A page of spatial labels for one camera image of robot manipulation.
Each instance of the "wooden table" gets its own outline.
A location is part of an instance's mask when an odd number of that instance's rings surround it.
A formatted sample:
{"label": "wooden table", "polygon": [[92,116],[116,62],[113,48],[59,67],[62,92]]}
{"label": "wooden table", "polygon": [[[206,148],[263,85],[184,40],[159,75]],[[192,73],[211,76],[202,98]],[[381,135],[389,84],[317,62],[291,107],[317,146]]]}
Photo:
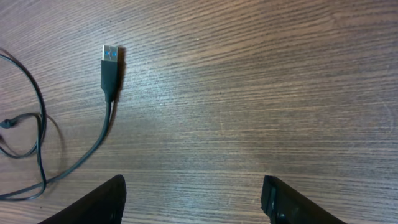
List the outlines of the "wooden table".
{"label": "wooden table", "polygon": [[[42,90],[51,177],[94,143],[104,119],[103,44],[125,48],[104,144],[38,199],[0,203],[0,223],[37,223],[116,174],[124,223],[267,223],[276,175],[347,223],[398,222],[398,3],[3,0],[0,46]],[[0,61],[0,119],[38,111]],[[0,130],[17,152],[33,119]],[[36,157],[0,155],[0,194],[39,181]]]}

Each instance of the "cable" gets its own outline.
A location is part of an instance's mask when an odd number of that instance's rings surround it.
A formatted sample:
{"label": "cable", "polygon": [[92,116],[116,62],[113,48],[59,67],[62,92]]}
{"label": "cable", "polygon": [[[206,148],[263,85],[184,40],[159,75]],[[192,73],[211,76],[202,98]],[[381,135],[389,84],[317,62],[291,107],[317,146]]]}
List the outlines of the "cable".
{"label": "cable", "polygon": [[[33,76],[29,73],[29,71],[21,64],[19,63],[16,59],[12,57],[5,56],[3,54],[0,54],[0,58],[7,60],[8,62],[11,62],[13,65],[15,65],[17,68],[19,68],[25,76],[28,78],[30,83],[32,84],[37,99],[39,101],[39,106],[40,106],[40,113],[26,113],[22,114],[19,116],[16,116],[15,118],[9,120],[6,119],[3,122],[0,123],[0,127],[8,129],[12,128],[14,125],[16,125],[19,121],[26,119],[30,116],[33,116],[37,120],[37,139],[36,143],[32,147],[31,150],[29,150],[27,153],[23,155],[18,155],[18,154],[11,154],[7,151],[5,151],[1,146],[0,146],[0,152],[2,152],[5,156],[10,157],[11,159],[22,159],[25,157],[28,157],[32,155],[33,153],[36,152],[37,155],[37,166],[39,167],[40,171],[40,177],[42,181],[38,184],[32,185],[30,187],[26,187],[24,189],[20,189],[11,193],[7,194],[2,194],[0,195],[0,201],[22,201],[22,200],[32,200],[40,195],[43,194],[45,191],[45,188],[48,183],[55,182],[57,180],[60,180],[70,173],[72,173],[75,169],[77,169],[79,166],[84,163],[87,158],[89,158],[92,153],[94,153],[97,148],[101,145],[103,142],[108,129],[109,129],[109,122],[111,119],[111,105],[112,102],[114,101],[116,97],[116,92],[118,90],[118,83],[119,83],[119,71],[118,71],[118,48],[117,47],[111,47],[111,46],[103,46],[103,59],[101,61],[101,87],[104,90],[105,96],[106,96],[106,112],[105,112],[105,119],[104,119],[104,125],[101,131],[101,134],[99,135],[97,141],[94,143],[94,145],[91,147],[90,150],[84,154],[77,162],[74,163],[69,169],[66,171],[62,172],[61,174],[52,177],[50,179],[46,179],[44,170],[43,170],[43,163],[42,163],[42,153],[41,153],[41,146],[42,142],[44,140],[45,136],[45,130],[47,127],[47,114],[45,110],[45,105],[44,105],[44,100],[43,96],[40,92],[39,86],[37,85],[36,81],[33,79]],[[21,197],[21,198],[14,198],[12,196],[19,195],[26,193],[28,191],[31,191],[33,189],[36,189],[38,187],[41,187],[41,190],[37,192],[35,195],[30,196],[30,197]]]}

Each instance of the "silver metal connector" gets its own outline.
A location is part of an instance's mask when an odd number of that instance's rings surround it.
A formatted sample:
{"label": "silver metal connector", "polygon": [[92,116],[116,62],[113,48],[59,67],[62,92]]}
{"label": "silver metal connector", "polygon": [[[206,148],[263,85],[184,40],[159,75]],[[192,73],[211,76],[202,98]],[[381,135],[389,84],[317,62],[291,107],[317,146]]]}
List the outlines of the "silver metal connector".
{"label": "silver metal connector", "polygon": [[109,62],[118,62],[118,47],[103,45],[102,60]]}

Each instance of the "black cord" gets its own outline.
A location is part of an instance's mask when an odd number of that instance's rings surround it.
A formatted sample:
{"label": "black cord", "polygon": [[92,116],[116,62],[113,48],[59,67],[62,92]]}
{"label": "black cord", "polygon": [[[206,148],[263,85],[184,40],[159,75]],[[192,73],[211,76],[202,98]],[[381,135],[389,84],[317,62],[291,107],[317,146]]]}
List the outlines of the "black cord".
{"label": "black cord", "polygon": [[[0,123],[0,127],[2,128],[12,128],[14,125],[16,125],[19,121],[21,121],[22,119],[26,119],[30,116],[33,116],[36,118],[37,120],[37,139],[36,139],[36,143],[34,144],[34,146],[32,147],[31,150],[29,150],[27,153],[23,154],[23,155],[18,155],[18,154],[11,154],[7,151],[5,151],[1,146],[0,146],[0,152],[2,152],[4,155],[6,155],[7,157],[10,157],[12,159],[22,159],[25,157],[28,157],[30,155],[32,155],[33,153],[36,152],[37,154],[37,166],[39,167],[39,171],[40,171],[40,176],[42,179],[41,183],[32,185],[30,187],[26,187],[24,189],[20,189],[11,193],[7,193],[7,194],[2,194],[0,195],[0,201],[21,201],[21,200],[31,200],[31,199],[35,199],[37,197],[39,197],[40,195],[43,194],[46,186],[48,183],[51,182],[55,182],[56,180],[60,180],[64,177],[66,177],[68,174],[70,174],[72,171],[74,171],[76,168],[78,168],[80,165],[82,165],[82,163],[84,163],[87,158],[89,158],[89,156],[101,145],[101,143],[103,142],[106,133],[108,132],[109,129],[109,120],[111,117],[111,104],[113,99],[111,100],[107,100],[106,101],[106,113],[105,113],[105,121],[104,121],[104,125],[102,128],[102,132],[99,135],[99,138],[97,139],[97,141],[94,143],[93,147],[91,147],[91,149],[86,152],[86,154],[81,157],[74,165],[72,165],[69,169],[67,169],[66,171],[64,171],[63,173],[52,177],[50,179],[46,179],[45,177],[45,173],[43,170],[43,163],[42,163],[42,152],[41,152],[41,146],[42,146],[42,142],[44,140],[44,136],[45,136],[45,130],[47,127],[47,114],[45,112],[45,106],[44,106],[44,100],[43,100],[43,96],[40,92],[39,86],[37,85],[36,81],[33,79],[33,76],[29,73],[29,71],[20,63],[18,62],[16,59],[14,59],[13,57],[8,57],[5,56],[3,54],[0,54],[0,58],[7,60],[8,62],[12,63],[13,65],[15,65],[17,68],[19,68],[24,74],[25,76],[29,79],[30,83],[32,84],[35,92],[36,92],[36,96],[37,99],[39,101],[39,106],[40,106],[40,113],[26,113],[26,114],[22,114],[19,116],[16,116],[15,118],[11,119],[11,120],[5,120],[2,123]],[[12,196],[15,195],[19,195],[19,194],[23,194],[25,192],[28,192],[30,190],[36,189],[38,187],[41,187],[41,190],[39,192],[37,192],[35,195],[30,196],[30,197],[22,197],[22,198],[13,198]]]}

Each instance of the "usb connector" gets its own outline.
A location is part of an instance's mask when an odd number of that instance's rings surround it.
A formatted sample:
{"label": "usb connector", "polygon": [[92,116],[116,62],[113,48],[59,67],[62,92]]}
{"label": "usb connector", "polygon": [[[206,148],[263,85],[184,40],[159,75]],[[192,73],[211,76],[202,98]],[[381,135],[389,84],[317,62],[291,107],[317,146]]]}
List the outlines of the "usb connector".
{"label": "usb connector", "polygon": [[103,45],[101,61],[101,88],[105,93],[105,100],[115,100],[119,88],[118,47]]}

